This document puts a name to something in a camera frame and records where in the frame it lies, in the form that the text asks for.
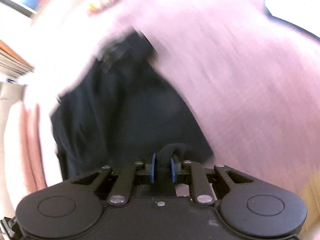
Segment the black hoodie white stripes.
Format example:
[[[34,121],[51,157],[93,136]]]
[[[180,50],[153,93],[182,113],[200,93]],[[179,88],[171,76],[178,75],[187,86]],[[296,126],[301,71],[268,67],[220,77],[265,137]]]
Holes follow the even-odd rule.
[[[137,31],[105,44],[51,116],[62,178],[157,158],[159,183],[137,188],[173,196],[171,157],[205,163],[213,151],[178,92],[150,66],[153,46]]]

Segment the pink bed cover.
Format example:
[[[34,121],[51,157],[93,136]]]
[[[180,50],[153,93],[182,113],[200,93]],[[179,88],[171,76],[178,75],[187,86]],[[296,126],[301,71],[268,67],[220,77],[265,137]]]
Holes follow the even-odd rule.
[[[49,116],[108,39],[140,30],[153,67],[191,107],[215,161],[319,197],[319,42],[270,20],[263,0],[50,0],[20,38],[35,68],[26,103],[41,110],[48,185],[61,181]]]

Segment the beige curtain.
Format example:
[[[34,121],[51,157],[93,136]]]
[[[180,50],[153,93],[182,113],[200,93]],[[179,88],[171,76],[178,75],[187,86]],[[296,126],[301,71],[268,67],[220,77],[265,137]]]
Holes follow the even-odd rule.
[[[1,74],[12,78],[18,78],[22,75],[34,72],[34,67],[3,41],[0,41],[0,53]]]

